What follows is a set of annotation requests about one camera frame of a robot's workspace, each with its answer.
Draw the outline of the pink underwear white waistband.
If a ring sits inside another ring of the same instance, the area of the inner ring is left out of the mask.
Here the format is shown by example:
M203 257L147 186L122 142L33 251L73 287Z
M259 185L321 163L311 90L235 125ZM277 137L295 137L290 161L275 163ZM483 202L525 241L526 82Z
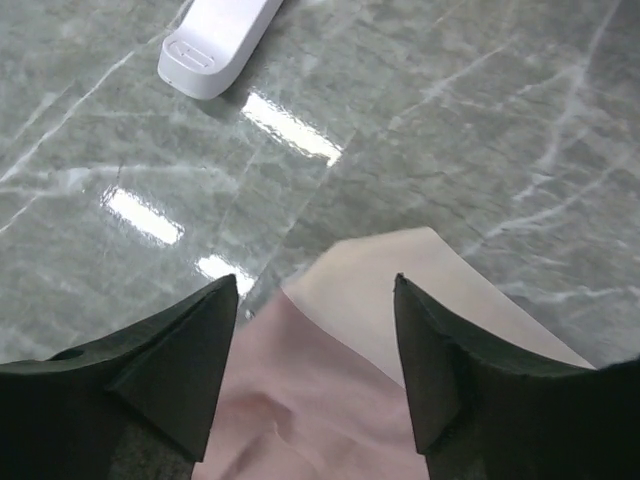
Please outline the pink underwear white waistband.
M395 333L398 274L528 350L585 360L428 227L343 240L234 335L197 479L424 479Z

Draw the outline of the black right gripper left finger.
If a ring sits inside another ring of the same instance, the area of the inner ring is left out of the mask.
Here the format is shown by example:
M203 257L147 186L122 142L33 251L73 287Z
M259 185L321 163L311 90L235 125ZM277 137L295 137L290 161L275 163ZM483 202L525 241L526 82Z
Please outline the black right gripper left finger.
M236 323L221 277L46 360L1 368L5 479L187 479L204 459Z

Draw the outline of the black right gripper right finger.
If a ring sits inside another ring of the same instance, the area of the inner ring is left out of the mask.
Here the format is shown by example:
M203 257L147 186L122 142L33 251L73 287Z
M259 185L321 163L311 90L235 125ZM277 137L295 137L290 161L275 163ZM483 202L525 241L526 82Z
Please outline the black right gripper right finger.
M588 369L516 346L404 276L394 289L417 452L433 479L635 479L639 362Z

